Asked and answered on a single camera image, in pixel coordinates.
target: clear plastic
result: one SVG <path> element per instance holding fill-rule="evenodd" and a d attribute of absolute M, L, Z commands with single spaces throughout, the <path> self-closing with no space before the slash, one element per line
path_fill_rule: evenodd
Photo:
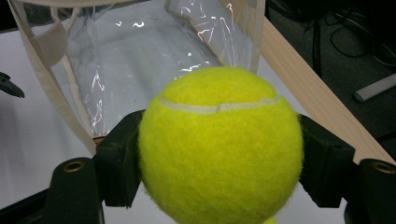
<path fill-rule="evenodd" d="M 194 69 L 257 70 L 262 0 L 11 3 L 57 85 L 44 89 L 62 91 L 91 137 L 105 136 L 125 115 L 146 108 L 169 81 Z"/>

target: white tabletop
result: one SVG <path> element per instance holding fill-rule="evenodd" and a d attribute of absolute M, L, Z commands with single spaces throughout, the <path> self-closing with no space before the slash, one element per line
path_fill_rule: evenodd
<path fill-rule="evenodd" d="M 90 157 L 52 107 L 35 77 L 19 32 L 0 35 L 0 71 L 25 92 L 17 98 L 0 91 L 0 209 L 46 189 L 53 169 L 75 157 Z M 261 58 L 259 75 L 269 80 L 296 111 L 306 114 L 268 63 Z M 298 185 L 276 215 L 278 224 L 341 224 L 341 208 L 317 208 Z M 175 223 L 161 212 L 141 186 L 132 208 L 104 207 L 106 223 Z"/>

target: bag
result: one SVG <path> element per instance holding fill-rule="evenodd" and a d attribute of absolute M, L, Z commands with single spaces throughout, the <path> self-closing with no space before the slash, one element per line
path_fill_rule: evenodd
<path fill-rule="evenodd" d="M 94 153 L 172 79 L 257 72 L 265 0 L 8 0 L 41 86 Z"/>

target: gray carpet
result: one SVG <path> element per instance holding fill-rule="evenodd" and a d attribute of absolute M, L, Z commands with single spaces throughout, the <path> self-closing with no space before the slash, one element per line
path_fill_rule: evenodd
<path fill-rule="evenodd" d="M 276 29 L 312 67 L 313 29 L 307 29 L 311 24 L 292 21 L 272 9 L 270 9 L 269 15 Z M 355 101 L 352 94 L 383 77 L 392 75 L 396 72 L 396 67 L 380 63 L 370 53 L 356 58 L 341 54 L 330 40 L 332 33 L 340 27 L 342 27 L 341 24 L 328 25 L 324 19 L 320 20 L 322 80 L 372 136 L 378 137 L 395 132 L 396 87 L 364 103 Z M 348 29 L 336 33 L 333 40 L 334 44 L 343 52 L 359 54 L 364 51 L 360 40 Z M 396 160 L 396 138 L 384 141 L 381 145 Z"/>

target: white seam on tennis ball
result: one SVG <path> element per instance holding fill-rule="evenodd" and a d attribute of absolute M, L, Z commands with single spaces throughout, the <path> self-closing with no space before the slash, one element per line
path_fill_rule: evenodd
<path fill-rule="evenodd" d="M 215 114 L 222 111 L 235 110 L 235 109 L 247 109 L 254 108 L 261 105 L 273 105 L 279 101 L 279 96 L 276 96 L 274 99 L 260 99 L 259 102 L 253 103 L 227 103 L 227 104 L 219 104 L 219 105 L 183 105 L 176 104 L 166 99 L 163 99 L 161 96 L 159 97 L 160 102 L 174 110 L 183 110 L 186 112 L 197 113 L 197 114 Z"/>

